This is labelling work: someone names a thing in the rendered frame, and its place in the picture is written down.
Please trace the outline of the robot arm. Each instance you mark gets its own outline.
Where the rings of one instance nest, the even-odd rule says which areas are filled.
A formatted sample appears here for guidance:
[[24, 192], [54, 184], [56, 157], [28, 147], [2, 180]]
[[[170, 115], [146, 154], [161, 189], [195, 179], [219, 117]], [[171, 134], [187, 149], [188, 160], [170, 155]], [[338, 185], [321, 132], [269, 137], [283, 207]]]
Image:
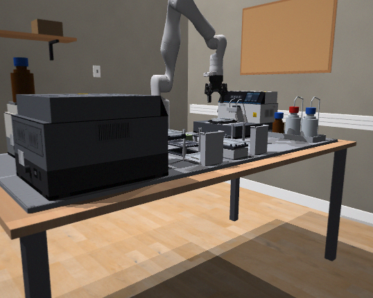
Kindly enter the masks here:
[[[194, 0], [168, 0], [166, 23], [161, 45], [161, 54], [166, 65], [166, 73], [165, 75], [152, 76], [150, 86], [151, 95], [153, 96], [161, 96], [160, 93], [169, 92], [172, 89], [175, 65], [181, 43], [181, 13], [192, 22], [196, 30], [204, 37], [207, 46], [210, 49], [216, 49], [216, 52], [210, 56], [209, 72], [203, 73], [203, 76], [223, 76], [223, 56], [227, 46], [226, 37], [224, 35], [215, 35], [214, 27], [199, 11]], [[170, 129], [169, 100], [162, 96], [161, 98], [168, 114], [168, 129]]]

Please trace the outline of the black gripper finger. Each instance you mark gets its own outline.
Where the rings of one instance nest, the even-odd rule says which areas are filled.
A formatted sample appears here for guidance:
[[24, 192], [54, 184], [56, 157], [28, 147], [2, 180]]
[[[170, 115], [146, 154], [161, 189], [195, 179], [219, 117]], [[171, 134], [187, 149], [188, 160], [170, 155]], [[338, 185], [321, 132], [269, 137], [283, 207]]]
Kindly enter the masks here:
[[209, 86], [209, 83], [205, 84], [205, 94], [207, 95], [207, 101], [208, 101], [208, 103], [211, 102], [211, 95], [213, 93], [213, 91], [212, 91], [213, 87], [214, 87], [213, 85]]
[[221, 86], [222, 86], [221, 90], [219, 90], [217, 85], [215, 85], [214, 87], [216, 88], [217, 92], [221, 95], [220, 103], [224, 103], [224, 96], [227, 95], [227, 83], [223, 83], [221, 84]]

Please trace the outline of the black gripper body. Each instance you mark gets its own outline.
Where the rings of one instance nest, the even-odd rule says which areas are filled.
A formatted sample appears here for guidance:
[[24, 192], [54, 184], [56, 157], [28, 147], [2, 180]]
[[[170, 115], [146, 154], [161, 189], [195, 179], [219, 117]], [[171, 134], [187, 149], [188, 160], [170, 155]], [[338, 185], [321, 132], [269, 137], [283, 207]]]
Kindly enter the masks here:
[[[211, 86], [211, 85], [213, 85], [213, 86], [217, 85], [217, 87], [219, 88], [219, 90], [221, 90], [221, 88], [222, 88], [221, 84], [222, 84], [222, 81], [223, 81], [223, 76], [220, 76], [220, 75], [210, 76], [209, 77], [209, 81], [210, 81], [209, 86]], [[212, 88], [212, 91], [217, 92], [217, 90], [216, 90], [215, 87]]]

